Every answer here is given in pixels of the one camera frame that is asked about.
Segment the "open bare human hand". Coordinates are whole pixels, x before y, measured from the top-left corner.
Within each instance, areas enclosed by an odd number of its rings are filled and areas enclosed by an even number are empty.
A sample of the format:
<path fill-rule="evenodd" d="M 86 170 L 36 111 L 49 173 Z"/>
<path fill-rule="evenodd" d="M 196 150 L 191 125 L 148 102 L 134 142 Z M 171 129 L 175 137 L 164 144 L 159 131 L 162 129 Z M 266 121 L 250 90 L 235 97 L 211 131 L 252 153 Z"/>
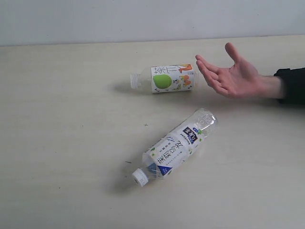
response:
<path fill-rule="evenodd" d="M 234 61 L 232 67 L 222 68 L 196 55 L 196 64 L 207 84 L 218 94 L 227 98 L 272 98 L 282 99 L 285 95 L 282 80 L 276 76 L 263 76 L 242 57 L 234 45 L 225 45 L 227 54 Z"/>

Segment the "forearm in black sleeve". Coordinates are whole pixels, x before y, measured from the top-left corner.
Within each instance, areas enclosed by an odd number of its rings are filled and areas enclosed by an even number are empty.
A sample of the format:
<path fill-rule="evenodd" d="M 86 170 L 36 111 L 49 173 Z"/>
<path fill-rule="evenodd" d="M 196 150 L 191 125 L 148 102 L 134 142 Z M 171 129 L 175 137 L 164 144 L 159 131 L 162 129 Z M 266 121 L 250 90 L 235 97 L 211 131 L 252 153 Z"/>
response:
<path fill-rule="evenodd" d="M 285 105 L 305 104 L 305 69 L 279 69 L 261 78 L 259 96 Z"/>

